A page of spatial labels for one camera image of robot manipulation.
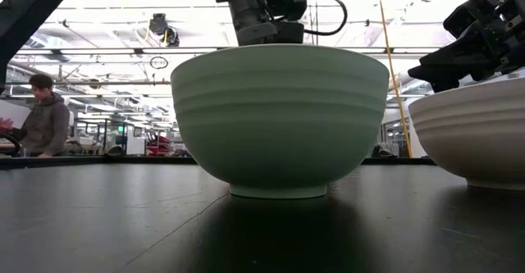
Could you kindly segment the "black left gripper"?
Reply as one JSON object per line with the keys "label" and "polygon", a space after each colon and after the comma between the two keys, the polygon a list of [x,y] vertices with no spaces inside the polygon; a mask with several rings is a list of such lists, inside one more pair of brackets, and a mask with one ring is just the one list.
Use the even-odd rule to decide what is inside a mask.
{"label": "black left gripper", "polygon": [[304,26],[298,22],[268,21],[256,25],[235,28],[240,46],[297,43],[304,40]]}

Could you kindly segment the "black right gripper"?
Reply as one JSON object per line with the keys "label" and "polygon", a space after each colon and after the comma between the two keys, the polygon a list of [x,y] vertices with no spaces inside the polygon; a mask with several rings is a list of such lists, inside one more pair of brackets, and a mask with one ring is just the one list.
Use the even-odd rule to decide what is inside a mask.
{"label": "black right gripper", "polygon": [[524,0],[467,0],[444,20],[452,44],[419,59],[410,77],[434,93],[524,68]]}

